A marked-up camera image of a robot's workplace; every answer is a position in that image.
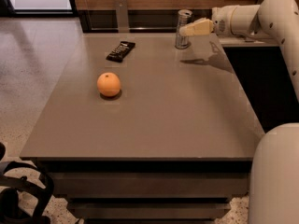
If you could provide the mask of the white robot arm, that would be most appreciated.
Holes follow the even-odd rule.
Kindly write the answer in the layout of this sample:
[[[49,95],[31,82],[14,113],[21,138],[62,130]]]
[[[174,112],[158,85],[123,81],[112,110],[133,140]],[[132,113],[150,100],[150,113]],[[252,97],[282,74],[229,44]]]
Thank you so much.
[[[295,0],[214,7],[182,36],[249,39],[223,49],[265,131],[249,184],[249,224],[299,222],[299,7]]]

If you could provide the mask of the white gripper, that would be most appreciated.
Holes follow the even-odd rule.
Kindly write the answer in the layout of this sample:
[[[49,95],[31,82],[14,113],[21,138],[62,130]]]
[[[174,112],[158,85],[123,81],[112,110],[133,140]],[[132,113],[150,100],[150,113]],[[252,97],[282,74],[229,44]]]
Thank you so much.
[[[182,36],[209,35],[213,32],[214,25],[214,32],[217,35],[230,35],[233,11],[233,6],[213,7],[212,20],[200,18],[181,27],[179,33]]]

